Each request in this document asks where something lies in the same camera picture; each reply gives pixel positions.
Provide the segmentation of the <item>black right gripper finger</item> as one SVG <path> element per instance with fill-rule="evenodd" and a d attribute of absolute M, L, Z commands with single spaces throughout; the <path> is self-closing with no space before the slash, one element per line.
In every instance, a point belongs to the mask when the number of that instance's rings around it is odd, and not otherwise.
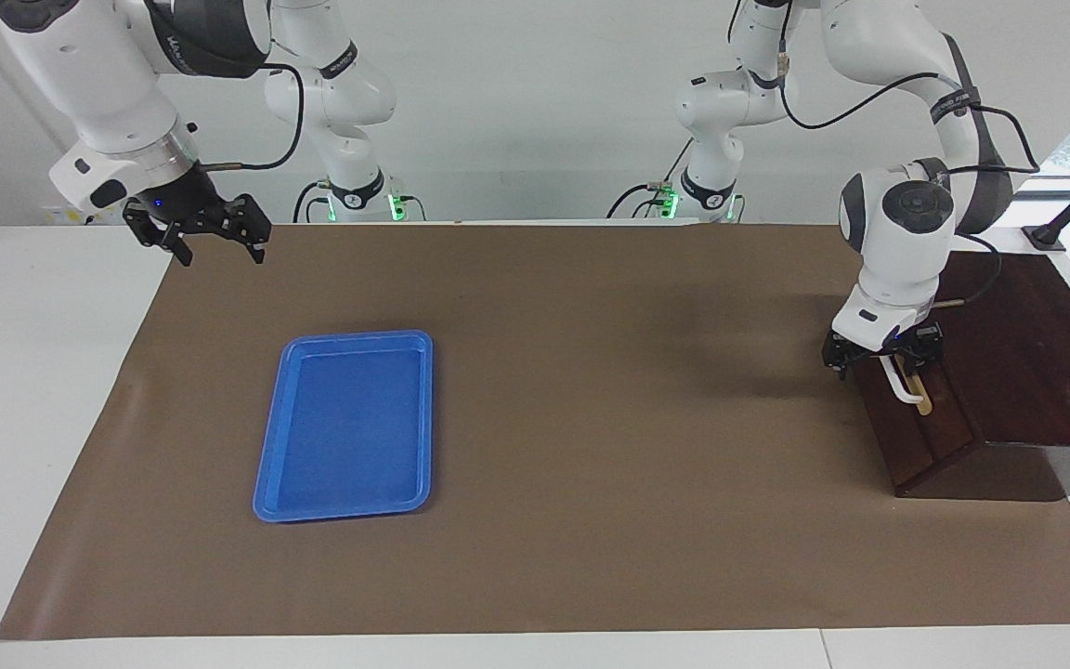
<path fill-rule="evenodd" d="M 239 195 L 228 202 L 228 233 L 246 247 L 255 264 L 265 261 L 265 245 L 270 242 L 272 223 L 253 195 Z"/>
<path fill-rule="evenodd" d="M 192 267 L 192 249 L 174 225 L 160 229 L 148 212 L 124 212 L 124 224 L 144 247 L 160 247 L 173 256 L 181 267 Z"/>

